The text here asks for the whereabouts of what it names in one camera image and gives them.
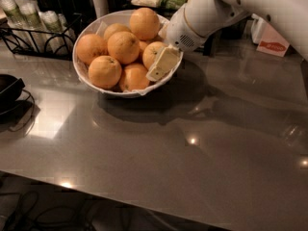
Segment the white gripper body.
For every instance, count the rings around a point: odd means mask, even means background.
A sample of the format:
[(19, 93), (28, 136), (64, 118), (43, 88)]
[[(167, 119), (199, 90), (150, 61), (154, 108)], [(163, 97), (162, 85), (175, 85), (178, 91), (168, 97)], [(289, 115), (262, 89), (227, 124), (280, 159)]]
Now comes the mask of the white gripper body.
[(186, 3), (171, 17), (167, 25), (167, 41), (181, 51), (193, 51), (206, 41), (204, 29), (201, 11)]

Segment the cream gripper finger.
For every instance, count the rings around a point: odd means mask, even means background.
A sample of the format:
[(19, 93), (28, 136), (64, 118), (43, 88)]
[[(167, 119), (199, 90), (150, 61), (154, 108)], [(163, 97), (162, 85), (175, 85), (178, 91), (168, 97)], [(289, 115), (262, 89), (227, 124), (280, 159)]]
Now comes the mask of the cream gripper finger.
[(149, 68), (146, 78), (151, 82), (160, 81), (172, 71), (181, 60), (180, 50), (173, 46), (162, 47)]

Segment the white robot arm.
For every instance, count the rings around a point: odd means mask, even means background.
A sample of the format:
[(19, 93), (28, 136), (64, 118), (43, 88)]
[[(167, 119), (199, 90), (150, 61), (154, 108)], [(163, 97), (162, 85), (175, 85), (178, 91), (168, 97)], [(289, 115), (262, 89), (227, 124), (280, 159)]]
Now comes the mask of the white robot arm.
[(190, 0), (171, 18), (163, 32), (171, 46), (193, 51), (221, 28), (256, 14), (267, 21), (303, 58), (307, 73), (308, 0)]

